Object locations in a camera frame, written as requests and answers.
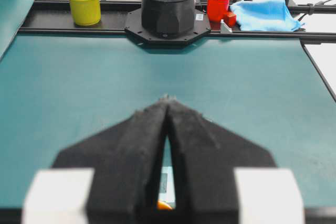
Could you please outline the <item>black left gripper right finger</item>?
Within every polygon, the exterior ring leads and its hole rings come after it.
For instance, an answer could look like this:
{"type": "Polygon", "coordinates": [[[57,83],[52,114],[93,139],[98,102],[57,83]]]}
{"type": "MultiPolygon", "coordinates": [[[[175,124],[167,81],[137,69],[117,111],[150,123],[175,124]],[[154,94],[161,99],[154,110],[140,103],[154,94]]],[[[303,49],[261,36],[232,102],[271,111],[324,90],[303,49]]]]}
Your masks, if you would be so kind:
{"type": "Polygon", "coordinates": [[[267,149],[167,103],[178,206],[193,223],[304,223],[303,200],[291,170],[267,149]]]}

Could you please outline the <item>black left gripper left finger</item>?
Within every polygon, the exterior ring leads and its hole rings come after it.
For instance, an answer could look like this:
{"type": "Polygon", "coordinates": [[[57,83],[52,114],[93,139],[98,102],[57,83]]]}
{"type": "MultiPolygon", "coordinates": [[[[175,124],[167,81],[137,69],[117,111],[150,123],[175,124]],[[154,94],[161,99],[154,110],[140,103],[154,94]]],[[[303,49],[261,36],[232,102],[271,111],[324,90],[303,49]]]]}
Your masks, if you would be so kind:
{"type": "Polygon", "coordinates": [[[22,222],[134,223],[157,202],[167,108],[157,102],[61,150],[35,174],[22,222]]]}

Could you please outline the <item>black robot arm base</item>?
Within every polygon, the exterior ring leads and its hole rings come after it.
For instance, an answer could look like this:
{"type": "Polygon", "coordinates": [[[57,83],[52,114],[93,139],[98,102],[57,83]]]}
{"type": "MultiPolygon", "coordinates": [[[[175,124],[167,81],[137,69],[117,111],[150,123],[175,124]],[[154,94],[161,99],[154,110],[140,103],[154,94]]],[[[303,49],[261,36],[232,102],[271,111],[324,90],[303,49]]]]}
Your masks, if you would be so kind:
{"type": "Polygon", "coordinates": [[[124,30],[151,44],[187,45],[209,34],[211,25],[195,0],[142,0],[127,14],[124,30]]]}

